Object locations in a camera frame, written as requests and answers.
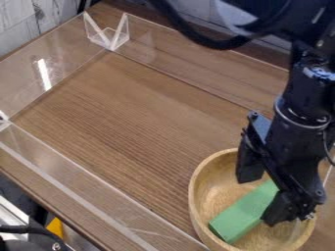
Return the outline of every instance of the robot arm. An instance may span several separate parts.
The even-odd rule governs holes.
[[[289,81],[274,102],[274,118],[249,113],[234,173],[238,183],[260,179],[264,172],[276,182],[280,191],[262,214],[269,226],[308,219],[325,202],[317,165],[329,159],[335,141],[335,0],[217,0],[222,16],[229,4],[249,20],[229,24],[238,35],[228,41],[202,37],[166,0],[150,3],[190,40],[213,49],[236,48],[266,34],[292,42]]]

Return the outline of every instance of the green block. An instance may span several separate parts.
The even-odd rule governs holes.
[[[260,224],[260,217],[277,191],[273,181],[265,181],[209,222],[209,230],[228,244],[233,244]]]

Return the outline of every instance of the wooden bowl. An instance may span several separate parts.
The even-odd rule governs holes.
[[[236,149],[225,150],[202,161],[188,187],[190,221],[196,233],[212,251],[293,251],[306,242],[314,220],[281,223],[274,227],[260,224],[230,246],[208,229],[208,222],[230,204],[242,197],[264,180],[237,184],[234,179]]]

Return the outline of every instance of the wooden table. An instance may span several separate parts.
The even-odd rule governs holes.
[[[120,15],[105,3],[90,12],[101,23]],[[270,114],[286,78],[286,71],[241,55],[221,53],[220,59],[228,69],[242,66],[234,75],[222,69],[216,72],[238,95],[230,101],[220,98],[225,89],[204,91],[105,51],[14,118],[23,130],[192,236],[186,206],[192,172],[212,153],[237,147],[248,113],[242,106],[261,104],[261,111]],[[35,201],[101,249],[109,249],[117,240],[109,239],[102,221],[3,152],[0,165]],[[77,182],[94,190],[89,180]],[[333,199],[329,203],[326,209],[333,209]],[[333,243],[326,229],[335,226],[330,213],[320,217],[321,227],[302,250],[326,250]]]

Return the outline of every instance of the transparent acrylic wall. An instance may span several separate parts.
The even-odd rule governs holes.
[[[284,70],[234,52],[213,52],[200,48],[172,29],[132,15],[122,17],[121,22],[120,16],[110,16],[107,24],[97,21],[102,29],[94,26],[90,29],[85,16],[79,16],[0,63],[2,117],[13,118],[99,53],[110,53],[102,48],[248,109],[268,111],[273,95],[282,88],[278,79],[284,81]],[[264,77],[260,79],[258,73],[264,69],[265,74],[261,72]],[[264,79],[273,85],[270,93],[261,90]],[[224,81],[233,85],[226,88]],[[14,175],[13,163],[21,164],[61,191],[57,196],[71,200],[73,208],[85,210],[93,216],[91,227],[99,223],[109,236],[109,240],[99,244],[102,247],[114,251],[206,250],[197,240],[9,121],[0,124],[0,156],[1,170],[6,175]],[[333,228],[333,222],[326,221],[335,211],[330,208],[333,179],[332,173],[328,181],[330,203],[321,208],[324,213],[317,224],[321,233],[324,227]],[[77,180],[86,180],[90,185],[85,186]],[[107,203],[102,203],[101,196],[107,198]],[[317,230],[310,239],[321,238],[318,233]],[[93,241],[99,241],[99,237],[93,236]]]

